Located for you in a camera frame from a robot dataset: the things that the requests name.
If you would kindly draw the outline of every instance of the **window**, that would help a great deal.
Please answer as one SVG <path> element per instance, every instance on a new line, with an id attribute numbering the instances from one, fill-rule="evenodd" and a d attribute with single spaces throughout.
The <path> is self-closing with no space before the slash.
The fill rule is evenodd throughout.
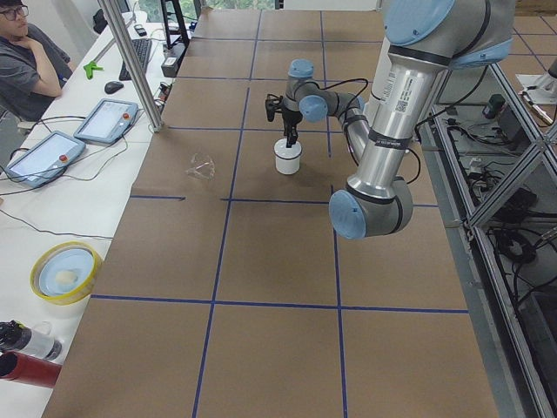
<path id="1" fill-rule="evenodd" d="M 282 3 L 277 0 L 205 0 L 207 6 L 213 9 L 262 9 L 271 10 L 275 9 L 276 4 Z M 188 18 L 196 18 L 195 6 L 193 0 L 180 0 L 182 6 L 182 13 L 186 20 Z M 138 0 L 139 9 L 146 11 L 149 15 L 150 22 L 162 22 L 160 0 Z"/>

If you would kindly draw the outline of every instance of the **gray shirt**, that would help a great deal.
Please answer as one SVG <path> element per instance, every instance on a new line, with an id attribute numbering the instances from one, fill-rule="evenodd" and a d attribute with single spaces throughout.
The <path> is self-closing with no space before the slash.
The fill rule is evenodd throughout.
<path id="1" fill-rule="evenodd" d="M 67 63 L 70 57 L 34 24 L 29 24 L 28 36 L 43 45 L 58 74 L 60 86 L 71 76 Z M 8 109 L 26 120 L 39 120 L 54 98 L 32 92 L 39 79 L 37 63 L 30 50 L 11 44 L 0 37 L 0 94 Z"/>

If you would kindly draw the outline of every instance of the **white table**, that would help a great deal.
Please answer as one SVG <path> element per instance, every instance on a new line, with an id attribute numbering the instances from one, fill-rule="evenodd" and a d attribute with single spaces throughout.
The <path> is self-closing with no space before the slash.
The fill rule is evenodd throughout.
<path id="1" fill-rule="evenodd" d="M 160 24 L 144 24 L 150 37 L 164 38 L 164 33 L 157 30 Z M 138 37 L 130 27 L 132 38 Z M 136 102 L 142 108 L 138 95 L 131 81 L 124 81 L 124 88 L 115 94 L 104 93 L 104 85 L 117 80 L 122 58 L 117 46 L 112 48 L 98 61 L 104 71 L 94 71 L 92 80 L 88 80 L 83 65 L 89 63 L 104 46 L 110 42 L 112 34 L 106 29 L 82 63 L 64 87 L 62 97 L 57 98 L 44 114 L 44 118 L 73 115 L 87 116 L 101 98 L 110 97 Z M 163 42 L 153 41 L 152 59 L 146 77 L 153 95 L 160 82 L 171 83 L 160 69 L 164 61 Z M 68 134 L 79 126 L 76 122 L 47 123 L 52 130 Z M 30 148 L 48 134 L 48 130 L 38 125 L 23 143 Z M 145 114 L 139 118 L 134 127 L 111 147 L 101 145 L 86 146 L 83 156 L 101 152 L 70 167 L 66 174 L 86 179 L 94 176 L 108 158 L 126 149 L 114 158 L 92 181 L 78 181 L 60 178 L 41 189 L 10 196 L 4 196 L 0 209 L 9 214 L 25 219 L 40 229 L 55 232 L 72 232 L 87 235 L 113 236 L 117 229 L 130 189 L 151 141 L 152 132 L 149 119 Z M 25 186 L 5 180 L 2 175 L 0 194 L 17 192 Z M 62 363 L 68 353 L 73 336 L 86 307 L 87 300 L 60 307 L 38 298 L 30 289 L 30 271 L 38 258 L 53 246 L 77 240 L 85 242 L 105 257 L 110 241 L 108 239 L 75 238 L 38 233 L 23 223 L 10 219 L 0 213 L 0 280 L 3 286 L 0 293 L 0 321 L 19 320 L 28 327 L 42 321 L 52 325 L 51 334 L 62 341 L 64 351 L 56 360 Z M 51 389 L 24 385 L 13 381 L 0 381 L 2 416 L 10 418 L 40 417 L 51 394 Z"/>

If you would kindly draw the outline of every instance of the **water bottle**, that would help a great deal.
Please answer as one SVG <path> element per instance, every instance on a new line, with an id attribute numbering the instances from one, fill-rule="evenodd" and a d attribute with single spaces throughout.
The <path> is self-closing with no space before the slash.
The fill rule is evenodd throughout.
<path id="1" fill-rule="evenodd" d="M 19 351 L 39 359 L 54 360 L 62 352 L 62 344 L 49 335 L 11 320 L 0 322 L 0 351 Z"/>

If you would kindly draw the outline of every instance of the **black bottle cap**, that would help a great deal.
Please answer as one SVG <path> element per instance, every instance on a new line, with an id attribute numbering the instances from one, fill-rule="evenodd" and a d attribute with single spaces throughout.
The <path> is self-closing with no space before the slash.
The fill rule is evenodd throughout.
<path id="1" fill-rule="evenodd" d="M 15 320 L 0 322 L 0 350 L 20 349 L 25 326 Z"/>

